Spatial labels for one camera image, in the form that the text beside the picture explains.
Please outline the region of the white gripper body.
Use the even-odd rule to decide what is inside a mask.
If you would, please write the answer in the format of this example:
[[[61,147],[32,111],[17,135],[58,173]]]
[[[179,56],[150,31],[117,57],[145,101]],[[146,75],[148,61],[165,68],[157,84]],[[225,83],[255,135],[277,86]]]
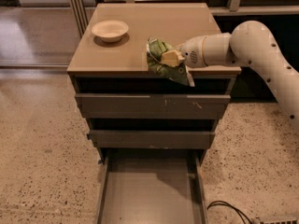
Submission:
[[[181,47],[180,52],[184,57],[184,64],[190,68],[206,67],[204,62],[203,46],[204,36],[197,36],[187,40]]]

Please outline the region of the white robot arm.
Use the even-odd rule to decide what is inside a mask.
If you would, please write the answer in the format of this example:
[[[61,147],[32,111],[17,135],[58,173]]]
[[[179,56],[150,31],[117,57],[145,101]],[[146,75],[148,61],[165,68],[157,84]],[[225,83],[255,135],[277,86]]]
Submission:
[[[161,56],[161,62],[190,68],[211,65],[243,66],[266,83],[289,119],[299,129],[299,73],[286,61],[270,30],[258,21],[245,21],[229,34],[191,38]]]

